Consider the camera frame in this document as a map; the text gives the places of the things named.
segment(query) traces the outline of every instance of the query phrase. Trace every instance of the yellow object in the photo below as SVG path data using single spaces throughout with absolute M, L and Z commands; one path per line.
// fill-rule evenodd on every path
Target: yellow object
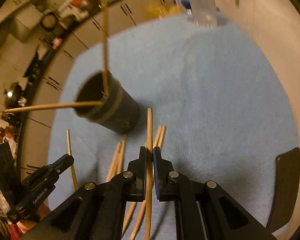
M 160 3 L 150 3 L 147 7 L 148 12 L 156 15 L 159 19 L 162 19 L 167 16 L 180 14 L 179 7 L 177 5 L 173 5 L 167 10 Z

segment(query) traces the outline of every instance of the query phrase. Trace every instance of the black cylindrical container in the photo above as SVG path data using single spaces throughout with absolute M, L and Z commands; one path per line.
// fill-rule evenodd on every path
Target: black cylindrical container
M 102 101 L 101 106 L 78 107 L 75 113 L 114 132 L 127 133 L 136 126 L 140 109 L 137 102 L 121 87 L 109 72 L 109 96 L 103 93 L 102 72 L 91 76 L 80 89 L 76 102 Z

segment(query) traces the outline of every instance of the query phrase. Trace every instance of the blue cloth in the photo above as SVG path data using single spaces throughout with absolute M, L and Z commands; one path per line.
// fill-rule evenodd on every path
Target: blue cloth
M 73 101 L 85 80 L 102 68 L 101 49 L 99 44 L 79 56 L 61 102 Z M 142 109 L 128 135 L 124 169 L 145 144 L 146 108 L 152 107 L 154 133 L 160 124 L 167 126 L 162 157 L 192 180 L 216 181 L 266 225 L 275 157 L 298 146 L 298 134 L 287 95 L 244 31 L 222 15 L 214 29 L 201 29 L 188 16 L 148 22 L 111 37 L 109 66 Z M 79 183 L 103 183 L 121 136 L 77 117 L 72 109 L 58 110 L 50 163 L 67 152 L 66 129 Z M 52 209 L 73 192 L 69 170 L 56 186 L 49 197 Z M 144 223 L 136 239 L 144 238 Z M 151 235 L 176 239 L 173 203 L 159 203 L 155 194 Z

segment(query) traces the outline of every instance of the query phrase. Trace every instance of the bamboo stick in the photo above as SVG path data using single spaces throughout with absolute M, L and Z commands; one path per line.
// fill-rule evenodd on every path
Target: bamboo stick
M 84 101 L 84 102 L 71 102 L 71 103 L 61 103 L 61 104 L 24 106 L 24 107 L 7 109 L 5 110 L 5 112 L 16 113 L 16 112 L 25 112 L 25 111 L 48 110 L 48 109 L 69 108 L 69 107 L 76 108 L 76 107 L 84 107 L 84 106 L 101 106 L 101 105 L 103 105 L 101 101 Z
M 112 177 L 114 176 L 116 170 L 117 170 L 117 159 L 118 159 L 118 156 L 120 154 L 121 144 L 122 144 L 122 142 L 118 142 L 117 147 L 115 148 L 114 155 L 112 157 L 112 161 L 111 161 L 111 164 L 109 166 L 109 171 L 108 171 L 108 175 L 106 177 L 105 182 L 110 181 L 112 179 Z
M 148 108 L 147 125 L 147 181 L 146 181 L 146 233 L 145 240 L 150 240 L 151 212 L 152 212 L 152 179 L 153 179 L 153 113 Z
M 68 145 L 68 154 L 72 156 L 72 150 L 71 150 L 71 141 L 70 141 L 70 130 L 67 130 L 67 145 Z M 79 189 L 77 176 L 75 174 L 74 165 L 71 165 L 71 176 L 73 181 L 74 190 L 77 191 Z
M 127 141 L 127 135 L 124 135 L 122 137 L 122 144 L 121 144 L 121 149 L 120 149 L 120 153 L 119 153 L 119 159 L 118 159 L 118 165 L 117 165 L 117 169 L 116 169 L 116 175 L 122 172 L 122 165 L 123 165 L 123 159 L 124 159 L 124 150 L 125 150 L 125 146 L 126 146 L 126 141 Z
M 164 135 L 165 135 L 165 130 L 166 130 L 166 126 L 163 125 L 162 129 L 161 129 L 161 132 L 160 132 L 160 137 L 159 137 L 159 140 L 158 140 L 158 144 L 155 144 L 154 146 L 158 146 L 158 147 L 162 148 L 162 143 L 163 143 L 163 139 L 164 139 Z M 130 235 L 130 240 L 134 240 L 136 238 L 136 235 L 137 235 L 137 233 L 139 231 L 139 228 L 141 226 L 142 218 L 145 214 L 145 211 L 146 211 L 146 201 L 143 201 L 141 203 L 141 206 L 140 206 L 140 209 L 139 209 L 139 212 L 138 212 L 137 221 L 136 221 L 135 226 L 134 226 L 134 228 L 132 230 L 132 233 Z
M 109 95 L 108 89 L 108 0 L 101 0 L 101 9 L 103 12 L 103 35 L 102 35 L 102 44 L 103 44 L 103 71 L 102 71 L 102 82 L 103 89 L 106 96 Z
M 154 146 L 157 146 L 158 144 L 158 141 L 159 141 L 159 136 L 160 136 L 160 133 L 161 133 L 161 129 L 162 129 L 162 125 L 160 125 L 158 127 L 158 130 L 157 130 L 157 134 L 155 136 L 155 140 L 154 140 Z M 125 231 L 127 230 L 128 228 L 128 225 L 132 219 L 132 215 L 133 215 L 133 212 L 135 210 L 137 206 L 137 202 L 132 202 L 130 204 L 130 207 L 128 209 L 128 212 L 126 213 L 125 217 L 124 217 L 124 221 L 123 221 L 123 229 L 122 229 L 122 235 L 125 233 Z

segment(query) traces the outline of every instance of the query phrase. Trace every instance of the clear plastic container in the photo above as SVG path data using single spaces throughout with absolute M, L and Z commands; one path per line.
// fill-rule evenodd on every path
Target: clear plastic container
M 190 5 L 197 25 L 214 27 L 218 24 L 215 0 L 190 0 Z

